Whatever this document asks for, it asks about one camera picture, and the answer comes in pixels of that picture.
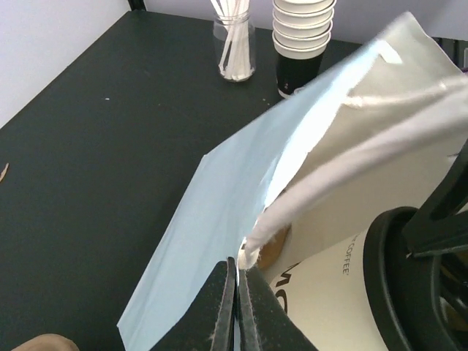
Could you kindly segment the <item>light blue paper bag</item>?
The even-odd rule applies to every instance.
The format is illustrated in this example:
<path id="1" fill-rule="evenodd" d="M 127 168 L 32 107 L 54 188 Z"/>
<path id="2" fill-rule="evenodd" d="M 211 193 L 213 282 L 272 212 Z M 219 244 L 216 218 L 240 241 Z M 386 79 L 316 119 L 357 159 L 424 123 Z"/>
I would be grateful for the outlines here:
<path id="1" fill-rule="evenodd" d="M 219 261 L 252 267 L 336 187 L 466 130 L 467 76 L 401 14 L 201 159 L 118 321 L 125 349 L 151 349 Z"/>

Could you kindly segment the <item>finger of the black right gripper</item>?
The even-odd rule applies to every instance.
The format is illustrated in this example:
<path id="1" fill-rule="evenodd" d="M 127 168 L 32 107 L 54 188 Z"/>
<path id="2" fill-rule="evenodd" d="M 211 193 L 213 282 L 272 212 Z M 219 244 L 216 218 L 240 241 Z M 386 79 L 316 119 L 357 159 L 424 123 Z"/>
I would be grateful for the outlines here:
<path id="1" fill-rule="evenodd" d="M 467 249 L 467 145 L 447 175 L 401 231 L 413 257 Z"/>

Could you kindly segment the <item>single brown cup carrier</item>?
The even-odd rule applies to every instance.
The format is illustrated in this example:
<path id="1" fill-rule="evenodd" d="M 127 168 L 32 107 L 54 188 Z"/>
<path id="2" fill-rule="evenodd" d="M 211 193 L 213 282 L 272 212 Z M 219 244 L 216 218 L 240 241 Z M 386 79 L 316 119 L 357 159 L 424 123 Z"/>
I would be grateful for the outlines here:
<path id="1" fill-rule="evenodd" d="M 257 266 L 260 270 L 266 270 L 278 260 L 290 229 L 290 225 L 282 228 L 266 245 L 261 248 L 257 259 Z"/>

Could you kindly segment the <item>white paper coffee cup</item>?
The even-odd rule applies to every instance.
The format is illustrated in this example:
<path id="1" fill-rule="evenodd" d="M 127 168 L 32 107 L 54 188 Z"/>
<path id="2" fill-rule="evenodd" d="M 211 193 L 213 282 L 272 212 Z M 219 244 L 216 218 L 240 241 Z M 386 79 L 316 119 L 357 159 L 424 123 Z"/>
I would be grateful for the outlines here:
<path id="1" fill-rule="evenodd" d="M 270 287 L 287 316 L 318 350 L 386 350 L 366 294 L 366 233 L 296 263 Z"/>

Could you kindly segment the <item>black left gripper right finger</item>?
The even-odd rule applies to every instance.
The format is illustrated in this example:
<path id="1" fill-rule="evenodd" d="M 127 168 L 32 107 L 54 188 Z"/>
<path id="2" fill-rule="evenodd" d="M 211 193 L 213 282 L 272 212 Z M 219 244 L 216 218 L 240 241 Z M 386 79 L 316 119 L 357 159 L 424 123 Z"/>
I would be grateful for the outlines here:
<path id="1" fill-rule="evenodd" d="M 242 350 L 316 349 L 288 318 L 257 268 L 238 273 L 238 318 Z"/>

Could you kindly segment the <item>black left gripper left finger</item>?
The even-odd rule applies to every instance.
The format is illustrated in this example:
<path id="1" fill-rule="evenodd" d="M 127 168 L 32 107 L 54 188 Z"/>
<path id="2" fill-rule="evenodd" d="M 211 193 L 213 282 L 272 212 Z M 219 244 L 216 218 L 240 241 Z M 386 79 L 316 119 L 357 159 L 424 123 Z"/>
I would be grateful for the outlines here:
<path id="1" fill-rule="evenodd" d="M 152 347 L 156 351 L 234 349 L 236 266 L 219 261 L 183 317 Z"/>

